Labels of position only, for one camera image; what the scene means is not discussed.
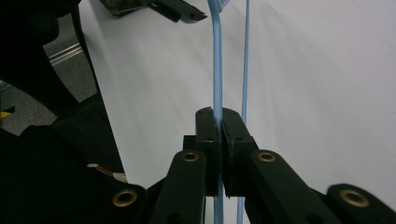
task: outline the blue wire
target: blue wire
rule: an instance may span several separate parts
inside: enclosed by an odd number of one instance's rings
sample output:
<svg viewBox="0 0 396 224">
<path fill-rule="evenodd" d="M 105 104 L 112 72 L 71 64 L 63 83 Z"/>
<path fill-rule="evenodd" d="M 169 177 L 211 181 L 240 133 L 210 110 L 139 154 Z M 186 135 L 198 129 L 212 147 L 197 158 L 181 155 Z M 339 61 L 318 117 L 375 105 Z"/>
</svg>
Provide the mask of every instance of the blue wire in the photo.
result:
<svg viewBox="0 0 396 224">
<path fill-rule="evenodd" d="M 219 12 L 221 12 L 229 2 L 230 0 L 218 0 L 217 3 L 218 3 Z"/>
<path fill-rule="evenodd" d="M 249 33 L 249 14 L 250 14 L 250 0 L 247 0 L 247 12 L 245 23 L 245 58 L 244 58 L 244 84 L 242 90 L 242 121 L 247 123 L 248 110 L 248 33 Z M 245 198 L 238 197 L 238 206 L 236 213 L 236 223 L 242 224 L 244 222 L 244 201 Z"/>
<path fill-rule="evenodd" d="M 213 24 L 213 110 L 214 117 L 221 138 L 221 120 L 222 120 L 222 64 L 221 64 L 221 25 L 219 16 L 219 6 L 217 0 L 207 0 Z M 221 169 L 221 148 L 220 148 L 220 165 Z M 223 185 L 219 178 L 219 196 L 214 199 L 214 221 L 215 224 L 223 223 Z"/>
</svg>

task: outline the brass screw insert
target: brass screw insert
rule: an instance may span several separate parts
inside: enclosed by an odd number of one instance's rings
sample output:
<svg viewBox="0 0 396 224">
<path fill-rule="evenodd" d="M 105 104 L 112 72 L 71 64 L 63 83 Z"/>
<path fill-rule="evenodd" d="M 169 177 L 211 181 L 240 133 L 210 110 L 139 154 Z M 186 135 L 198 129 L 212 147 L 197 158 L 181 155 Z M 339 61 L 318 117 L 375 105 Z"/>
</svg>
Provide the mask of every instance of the brass screw insert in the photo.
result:
<svg viewBox="0 0 396 224">
<path fill-rule="evenodd" d="M 120 190 L 113 197 L 113 204 L 117 207 L 126 207 L 133 204 L 137 199 L 137 193 L 134 189 L 123 189 Z"/>
<path fill-rule="evenodd" d="M 193 152 L 187 152 L 183 154 L 183 161 L 198 161 L 198 154 Z"/>
<path fill-rule="evenodd" d="M 276 159 L 276 157 L 269 152 L 259 153 L 258 158 L 259 158 L 259 160 L 266 161 L 266 162 L 273 162 Z"/>
<path fill-rule="evenodd" d="M 340 197 L 349 204 L 357 207 L 367 207 L 370 205 L 369 200 L 353 189 L 343 189 L 340 191 Z"/>
</svg>

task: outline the white surface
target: white surface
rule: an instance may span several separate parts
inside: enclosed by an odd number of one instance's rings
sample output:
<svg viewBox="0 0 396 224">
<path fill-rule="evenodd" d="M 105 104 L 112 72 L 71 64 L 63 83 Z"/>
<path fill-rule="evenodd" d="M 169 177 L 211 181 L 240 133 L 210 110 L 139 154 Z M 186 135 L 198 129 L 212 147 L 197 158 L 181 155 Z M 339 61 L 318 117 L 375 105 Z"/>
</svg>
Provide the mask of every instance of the white surface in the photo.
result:
<svg viewBox="0 0 396 224">
<path fill-rule="evenodd" d="M 189 3 L 209 15 L 205 0 Z M 163 178 L 194 113 L 212 105 L 210 18 L 80 4 L 107 113 L 131 183 Z M 396 209 L 396 2 L 251 2 L 247 126 L 312 188 L 349 183 Z M 245 2 L 221 13 L 223 106 L 241 108 Z M 235 220 L 226 203 L 225 223 Z M 211 219 L 208 204 L 207 223 Z"/>
</svg>

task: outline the wire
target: wire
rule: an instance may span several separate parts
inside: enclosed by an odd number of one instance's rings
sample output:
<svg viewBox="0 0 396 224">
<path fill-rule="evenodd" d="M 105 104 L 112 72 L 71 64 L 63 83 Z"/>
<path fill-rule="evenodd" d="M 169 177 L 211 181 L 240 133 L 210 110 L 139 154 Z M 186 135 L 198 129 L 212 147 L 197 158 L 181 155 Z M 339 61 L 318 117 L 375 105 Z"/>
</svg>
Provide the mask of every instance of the wire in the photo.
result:
<svg viewBox="0 0 396 224">
<path fill-rule="evenodd" d="M 242 88 L 242 121 L 247 124 L 248 111 L 248 34 L 249 34 L 249 16 L 250 15 L 250 0 L 247 0 L 247 11 L 245 20 L 245 57 L 244 57 L 244 83 Z M 244 222 L 244 202 L 245 198 L 238 197 L 238 205 L 236 212 L 236 223 L 242 224 Z"/>
<path fill-rule="evenodd" d="M 229 2 L 230 0 L 217 0 L 219 12 L 222 12 Z"/>
<path fill-rule="evenodd" d="M 213 110 L 214 117 L 218 126 L 219 138 L 221 138 L 222 120 L 222 59 L 221 59 L 221 25 L 219 16 L 219 6 L 217 0 L 207 0 L 212 16 L 213 26 Z M 221 148 L 219 176 L 221 176 Z M 219 195 L 214 199 L 214 222 L 223 223 L 223 184 L 219 178 Z"/>
<path fill-rule="evenodd" d="M 105 175 L 113 176 L 116 180 L 123 182 L 123 183 L 128 183 L 128 180 L 126 179 L 125 173 L 115 173 L 111 170 L 108 170 L 106 167 L 97 164 L 97 163 L 90 163 L 87 165 L 89 168 L 95 168 L 96 170 L 102 172 Z"/>
</svg>

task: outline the yellow object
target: yellow object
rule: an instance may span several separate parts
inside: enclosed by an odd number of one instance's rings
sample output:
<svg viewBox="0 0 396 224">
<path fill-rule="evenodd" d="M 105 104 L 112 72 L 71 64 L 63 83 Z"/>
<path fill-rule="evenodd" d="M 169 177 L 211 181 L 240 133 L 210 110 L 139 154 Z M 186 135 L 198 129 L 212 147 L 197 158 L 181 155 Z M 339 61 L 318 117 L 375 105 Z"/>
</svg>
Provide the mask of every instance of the yellow object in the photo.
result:
<svg viewBox="0 0 396 224">
<path fill-rule="evenodd" d="M 12 113 L 8 113 L 8 112 L 0 112 L 0 119 L 4 119 L 8 116 L 10 116 Z"/>
</svg>

